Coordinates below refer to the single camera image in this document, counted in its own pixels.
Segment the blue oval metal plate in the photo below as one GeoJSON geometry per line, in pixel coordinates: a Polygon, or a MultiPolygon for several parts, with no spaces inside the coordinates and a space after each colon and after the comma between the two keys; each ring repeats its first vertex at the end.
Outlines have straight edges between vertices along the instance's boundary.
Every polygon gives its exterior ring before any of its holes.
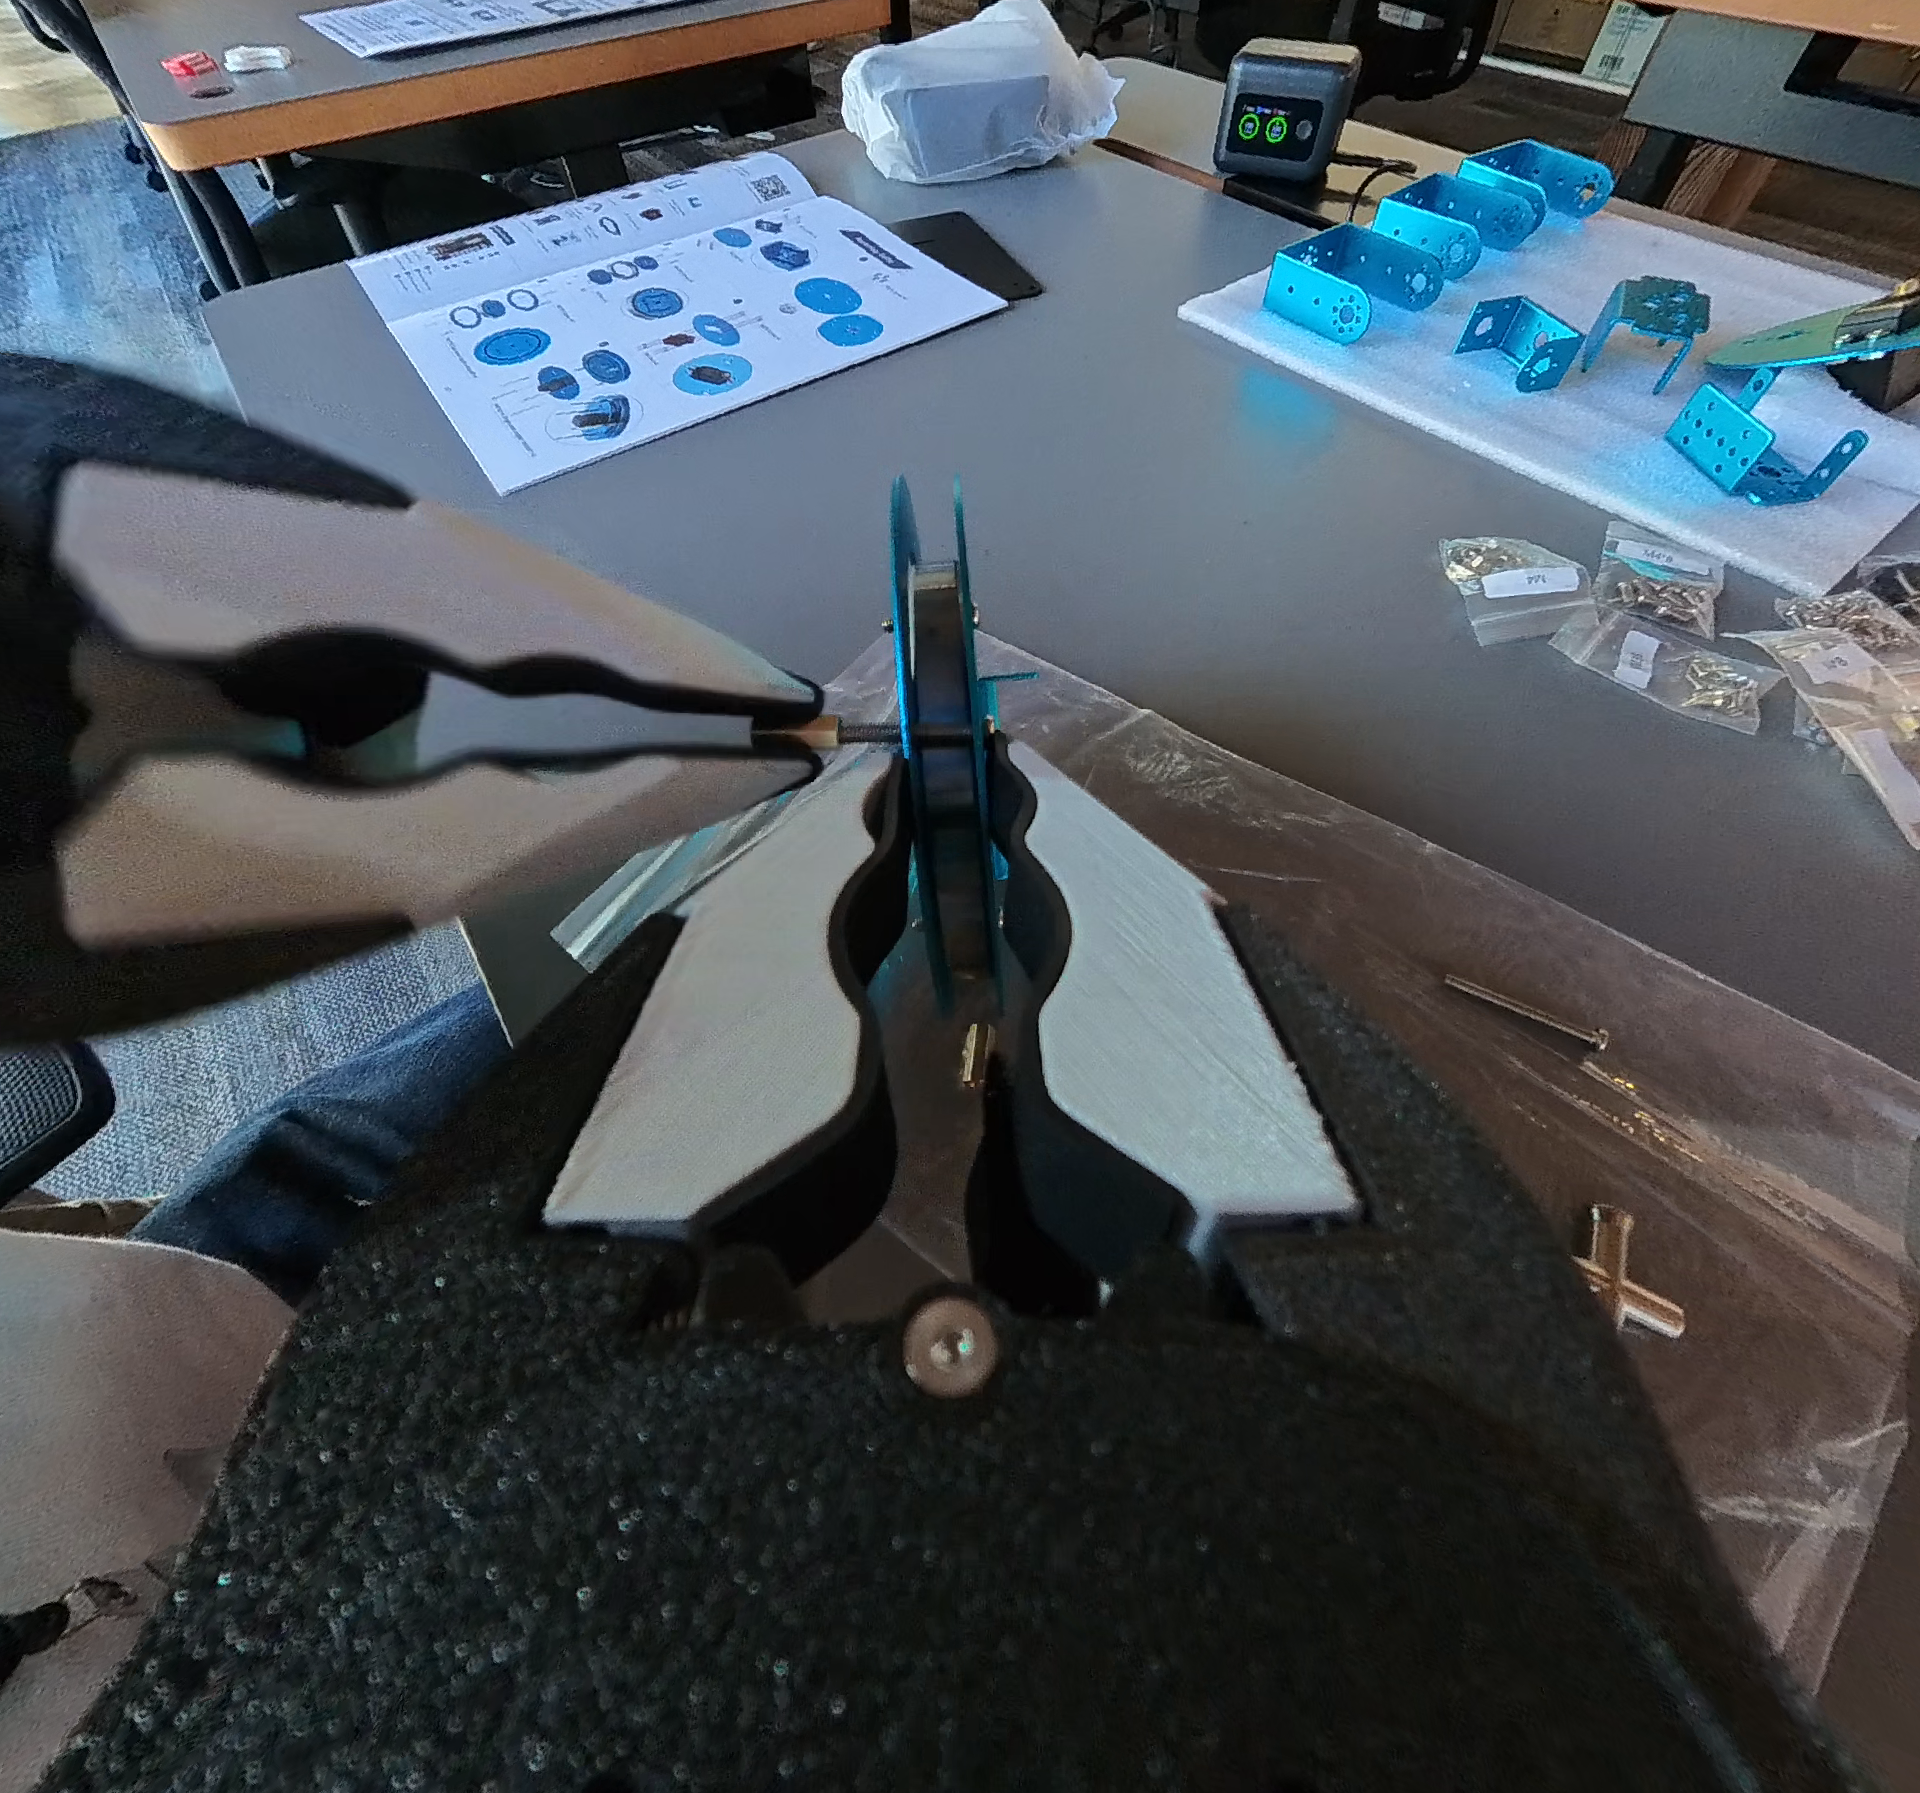
{"type": "Polygon", "coordinates": [[[1708,354],[1711,367],[1791,369],[1846,367],[1908,354],[1918,348],[1918,282],[1826,314],[1742,336],[1708,354]]]}

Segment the white wrapped grey bundle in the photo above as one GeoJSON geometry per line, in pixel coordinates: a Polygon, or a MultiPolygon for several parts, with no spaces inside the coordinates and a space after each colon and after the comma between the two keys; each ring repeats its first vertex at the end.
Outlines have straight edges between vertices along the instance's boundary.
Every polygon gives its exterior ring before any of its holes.
{"type": "Polygon", "coordinates": [[[1107,138],[1119,95],[1121,81],[1075,52],[1040,0],[1006,0],[962,27],[856,52],[841,108],[883,178],[953,187],[1107,138]]]}

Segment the dark device with green display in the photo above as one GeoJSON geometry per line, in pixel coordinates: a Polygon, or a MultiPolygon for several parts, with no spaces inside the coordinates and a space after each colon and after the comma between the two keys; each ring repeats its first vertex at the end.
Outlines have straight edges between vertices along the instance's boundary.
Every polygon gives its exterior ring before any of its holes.
{"type": "Polygon", "coordinates": [[[1321,179],[1356,100],[1355,46],[1257,38],[1231,59],[1213,143],[1222,178],[1321,179]]]}

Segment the pile of small screw bags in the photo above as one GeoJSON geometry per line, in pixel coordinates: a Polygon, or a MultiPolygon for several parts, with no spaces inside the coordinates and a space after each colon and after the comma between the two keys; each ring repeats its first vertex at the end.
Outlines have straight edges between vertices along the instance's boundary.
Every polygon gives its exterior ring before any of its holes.
{"type": "Polygon", "coordinates": [[[1504,537],[1447,539],[1440,564],[1479,645],[1545,639],[1668,716],[1756,737],[1787,689],[1797,737],[1836,751],[1918,848],[1916,593],[1789,594],[1772,629],[1724,634],[1724,568],[1619,519],[1596,568],[1504,537]]]}

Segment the stack of cardboard boxes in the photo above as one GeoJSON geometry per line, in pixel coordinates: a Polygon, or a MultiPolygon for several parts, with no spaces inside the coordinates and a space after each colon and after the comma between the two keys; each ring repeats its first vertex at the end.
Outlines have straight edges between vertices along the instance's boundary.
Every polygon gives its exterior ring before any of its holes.
{"type": "Polygon", "coordinates": [[[1624,0],[1512,0],[1499,52],[1629,89],[1666,27],[1624,0]]]}

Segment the white foam sheet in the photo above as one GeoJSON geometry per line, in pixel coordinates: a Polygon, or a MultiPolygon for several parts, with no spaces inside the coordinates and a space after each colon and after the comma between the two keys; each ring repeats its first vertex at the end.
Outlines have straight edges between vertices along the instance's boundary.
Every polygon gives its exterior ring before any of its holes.
{"type": "Polygon", "coordinates": [[[1860,559],[1908,532],[1918,498],[1916,404],[1874,413],[1836,380],[1789,370],[1760,404],[1777,449],[1813,469],[1849,429],[1869,449],[1822,498],[1782,509],[1719,491],[1668,446],[1668,428],[1711,375],[1705,354],[1742,336],[1869,303],[1879,279],[1784,261],[1711,229],[1656,222],[1611,204],[1591,222],[1551,217],[1519,250],[1489,250],[1475,275],[1418,314],[1381,307],[1355,345],[1294,325],[1263,307],[1268,272],[1180,311],[1222,341],[1389,413],[1415,429],[1564,491],[1610,516],[1631,519],[1722,557],[1789,593],[1822,594],[1860,559]],[[1666,394],[1655,383],[1668,358],[1652,341],[1619,332],[1591,374],[1551,393],[1522,394],[1495,351],[1456,354],[1476,303],[1522,294],[1552,317],[1589,328],[1625,276],[1686,279],[1711,296],[1711,331],[1666,394]]]}

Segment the large clear plastic bag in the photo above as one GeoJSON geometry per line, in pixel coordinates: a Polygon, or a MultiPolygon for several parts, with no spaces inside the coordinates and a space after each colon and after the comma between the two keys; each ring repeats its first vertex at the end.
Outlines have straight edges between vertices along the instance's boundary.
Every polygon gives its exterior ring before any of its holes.
{"type": "MultiPolygon", "coordinates": [[[[1826,1676],[1914,1437],[1916,1080],[1453,851],[987,642],[1012,743],[1283,942],[1484,1135],[1555,1229],[1636,1217],[1678,1342],[1629,1340],[1695,1503],[1804,1684],[1826,1676]],[[1605,1054],[1442,986],[1611,1033],[1605,1054]]],[[[557,929],[579,964],[772,830],[757,808],[636,860],[557,929]]]]}

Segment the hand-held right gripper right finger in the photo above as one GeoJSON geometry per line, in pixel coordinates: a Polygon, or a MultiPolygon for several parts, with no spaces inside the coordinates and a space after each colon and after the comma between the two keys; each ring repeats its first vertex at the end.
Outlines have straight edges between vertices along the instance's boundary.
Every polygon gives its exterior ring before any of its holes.
{"type": "Polygon", "coordinates": [[[987,762],[1019,965],[975,1157],[975,1280],[1094,1293],[1162,1250],[1356,1225],[1364,1195],[1215,893],[1028,745],[987,762]]]}

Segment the black flat plate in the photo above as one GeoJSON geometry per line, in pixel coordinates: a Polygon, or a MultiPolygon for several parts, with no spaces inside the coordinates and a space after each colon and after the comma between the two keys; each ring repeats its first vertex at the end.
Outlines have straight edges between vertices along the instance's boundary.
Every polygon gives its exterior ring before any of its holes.
{"type": "Polygon", "coordinates": [[[949,211],[889,225],[889,231],[927,261],[946,268],[1002,303],[1021,303],[1045,285],[1008,253],[973,214],[949,211]]]}

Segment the blue round turntable base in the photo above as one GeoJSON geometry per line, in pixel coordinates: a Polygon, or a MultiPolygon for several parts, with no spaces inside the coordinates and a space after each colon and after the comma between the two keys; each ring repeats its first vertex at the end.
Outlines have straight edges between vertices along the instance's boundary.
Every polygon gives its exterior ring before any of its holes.
{"type": "Polygon", "coordinates": [[[903,803],[910,809],[910,885],[934,999],[980,1019],[1006,1010],[988,785],[993,704],[1002,678],[976,671],[976,607],[962,491],[953,493],[953,547],[926,552],[906,480],[889,515],[894,688],[903,803]]]}

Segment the long silver bolt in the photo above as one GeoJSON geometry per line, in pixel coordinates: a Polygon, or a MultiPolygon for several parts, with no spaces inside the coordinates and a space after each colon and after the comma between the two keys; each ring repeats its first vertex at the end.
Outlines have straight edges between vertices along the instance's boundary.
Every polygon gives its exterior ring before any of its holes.
{"type": "Polygon", "coordinates": [[[1611,1045],[1611,1033],[1603,1026],[1574,1021],[1563,1014],[1548,1012],[1540,1006],[1531,1006],[1512,993],[1481,986],[1475,979],[1467,979],[1458,972],[1447,972],[1442,977],[1442,986],[1494,1012],[1504,1012],[1533,1030],[1548,1032],[1555,1038],[1564,1038],[1574,1045],[1581,1045],[1589,1054],[1605,1054],[1611,1045]]]}

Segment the blue U-shaped servo bracket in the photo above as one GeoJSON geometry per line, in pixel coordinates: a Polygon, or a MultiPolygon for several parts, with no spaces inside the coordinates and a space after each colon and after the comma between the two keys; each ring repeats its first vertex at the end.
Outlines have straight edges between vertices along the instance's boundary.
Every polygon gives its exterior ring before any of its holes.
{"type": "Polygon", "coordinates": [[[1522,193],[1540,217],[1555,212],[1579,222],[1617,193],[1617,178],[1603,160],[1540,139],[1469,154],[1461,160],[1458,178],[1522,193]]]}
{"type": "Polygon", "coordinates": [[[1442,263],[1453,284],[1475,272],[1486,248],[1514,250],[1548,214],[1545,193],[1531,181],[1492,174],[1432,173],[1381,199],[1373,231],[1409,243],[1442,263]]]}
{"type": "Polygon", "coordinates": [[[1369,332],[1375,303],[1418,314],[1445,285],[1436,255],[1349,222],[1280,250],[1263,310],[1309,336],[1355,345],[1369,332]]]}

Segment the open instruction booklet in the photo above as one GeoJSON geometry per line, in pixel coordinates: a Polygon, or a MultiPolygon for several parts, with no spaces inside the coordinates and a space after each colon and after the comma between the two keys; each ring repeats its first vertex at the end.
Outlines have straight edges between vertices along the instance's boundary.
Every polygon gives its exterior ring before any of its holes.
{"type": "Polygon", "coordinates": [[[351,263],[498,493],[1008,303],[762,151],[351,263]]]}

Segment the teal multi-hole metal bracket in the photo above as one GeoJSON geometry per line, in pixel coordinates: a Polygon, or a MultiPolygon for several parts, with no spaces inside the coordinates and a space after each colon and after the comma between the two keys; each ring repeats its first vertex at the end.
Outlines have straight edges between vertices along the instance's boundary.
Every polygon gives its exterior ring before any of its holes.
{"type": "Polygon", "coordinates": [[[1633,336],[1673,349],[1668,367],[1655,383],[1655,394],[1663,394],[1678,369],[1685,367],[1695,341],[1708,332],[1711,323],[1712,301],[1692,282],[1655,275],[1624,279],[1610,294],[1584,341],[1581,370],[1592,370],[1610,337],[1619,328],[1629,328],[1633,336]]]}

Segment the black servo motor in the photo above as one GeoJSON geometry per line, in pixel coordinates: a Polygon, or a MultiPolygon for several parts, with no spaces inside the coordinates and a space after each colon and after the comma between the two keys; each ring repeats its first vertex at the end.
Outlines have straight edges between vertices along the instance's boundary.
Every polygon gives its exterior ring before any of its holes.
{"type": "Polygon", "coordinates": [[[1834,328],[1836,383],[1892,413],[1918,394],[1918,288],[1885,294],[1846,311],[1834,328]]]}

